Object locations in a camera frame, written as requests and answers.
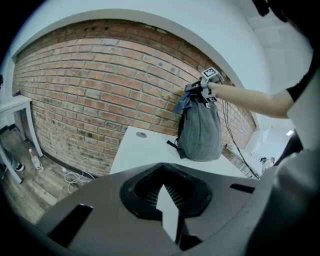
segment backpack strap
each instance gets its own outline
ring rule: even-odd
[[[180,159],[185,159],[185,158],[187,158],[186,153],[185,153],[185,151],[184,151],[182,148],[179,148],[176,144],[173,144],[170,140],[168,140],[166,143],[167,143],[168,145],[170,145],[171,147],[174,147],[174,148],[178,151],[179,156],[180,156]]]

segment brick wall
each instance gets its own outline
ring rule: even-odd
[[[186,41],[123,20],[91,20],[50,32],[18,56],[13,91],[33,99],[40,146],[59,160],[106,175],[128,126],[176,135],[172,112],[185,85],[208,67],[221,69]],[[232,82],[225,76],[225,82]],[[222,114],[223,146],[231,143]],[[231,105],[231,130],[244,147],[251,114]]]

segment white cable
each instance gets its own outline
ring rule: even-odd
[[[82,180],[81,178],[84,176],[84,173],[86,173],[86,174],[89,174],[91,177],[92,177],[92,179],[94,180],[95,178],[89,173],[89,172],[87,172],[87,171],[85,171],[85,170],[81,170],[82,171],[82,174],[80,175],[79,173],[76,173],[76,172],[73,172],[73,171],[68,171],[66,168],[62,168],[62,171],[64,172],[64,173],[66,173],[65,175],[64,175],[64,180],[68,183],[68,187],[67,187],[67,189],[68,189],[68,192],[70,193],[70,194],[72,194],[72,192],[70,192],[70,190],[69,190],[69,187],[70,187],[70,185],[71,184],[75,184],[75,183],[77,183],[77,182],[84,182],[84,183],[88,183],[88,182],[90,182],[91,180]],[[69,180],[67,180],[67,176],[68,175],[73,175],[74,177],[75,177],[75,179],[73,179],[73,180],[71,180],[71,181],[69,181]]]

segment white ceiling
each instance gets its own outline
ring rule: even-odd
[[[270,93],[297,84],[309,70],[313,49],[292,25],[280,21],[270,10],[261,17],[252,0],[229,0],[244,16],[261,42],[270,72]],[[273,119],[271,126],[287,133],[294,129],[289,119]]]

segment plastic bottle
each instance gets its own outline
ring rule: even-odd
[[[31,161],[35,167],[35,169],[38,171],[38,173],[42,173],[44,171],[44,167],[41,164],[39,158],[37,157],[37,155],[32,151],[31,148],[29,148],[29,153],[30,153],[30,157],[31,157]]]

